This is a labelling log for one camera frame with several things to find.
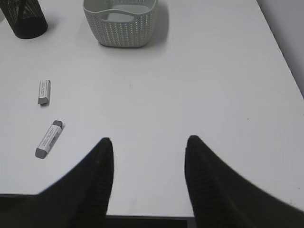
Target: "white wall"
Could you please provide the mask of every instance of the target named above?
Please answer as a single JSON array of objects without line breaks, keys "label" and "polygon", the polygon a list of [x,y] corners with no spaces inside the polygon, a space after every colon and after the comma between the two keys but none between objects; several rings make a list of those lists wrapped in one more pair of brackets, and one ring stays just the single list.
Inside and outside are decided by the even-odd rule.
[{"label": "white wall", "polygon": [[257,0],[304,96],[304,0]]}]

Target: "white table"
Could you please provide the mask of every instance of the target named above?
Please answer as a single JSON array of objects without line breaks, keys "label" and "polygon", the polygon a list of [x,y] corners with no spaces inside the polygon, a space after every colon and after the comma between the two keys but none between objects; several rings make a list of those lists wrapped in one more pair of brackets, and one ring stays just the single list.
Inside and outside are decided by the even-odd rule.
[{"label": "white table", "polygon": [[[105,48],[82,0],[41,0],[43,36],[0,23],[0,193],[37,194],[102,137],[114,144],[108,215],[192,217],[191,134],[245,178],[304,209],[304,101],[255,0],[160,1],[152,42]],[[50,106],[37,104],[52,82]],[[46,159],[35,148],[66,124]]]}]

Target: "plastic basket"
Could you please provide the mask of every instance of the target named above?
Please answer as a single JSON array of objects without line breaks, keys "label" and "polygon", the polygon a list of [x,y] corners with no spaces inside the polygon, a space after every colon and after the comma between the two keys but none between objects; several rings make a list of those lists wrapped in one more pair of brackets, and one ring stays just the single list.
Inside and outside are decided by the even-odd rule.
[{"label": "plastic basket", "polygon": [[151,39],[157,4],[158,0],[84,0],[84,11],[99,43],[136,48]]}]

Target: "dark floor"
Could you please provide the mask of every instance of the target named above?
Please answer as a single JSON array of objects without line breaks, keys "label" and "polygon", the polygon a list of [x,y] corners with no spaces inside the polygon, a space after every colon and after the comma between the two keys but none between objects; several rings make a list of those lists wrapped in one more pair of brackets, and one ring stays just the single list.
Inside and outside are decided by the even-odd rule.
[{"label": "dark floor", "polygon": [[[26,198],[0,197],[0,213],[22,203]],[[107,228],[187,228],[186,220],[107,218]]]}]

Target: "eraser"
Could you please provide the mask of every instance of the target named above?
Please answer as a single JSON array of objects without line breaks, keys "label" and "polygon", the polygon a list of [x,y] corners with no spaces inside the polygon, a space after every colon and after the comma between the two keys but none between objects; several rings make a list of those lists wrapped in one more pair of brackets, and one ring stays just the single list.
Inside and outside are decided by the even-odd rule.
[{"label": "eraser", "polygon": [[51,96],[51,81],[50,80],[40,81],[38,104],[41,105],[41,104],[49,103],[50,96]]},{"label": "eraser", "polygon": [[44,159],[62,132],[62,122],[55,120],[36,149],[35,156]]}]

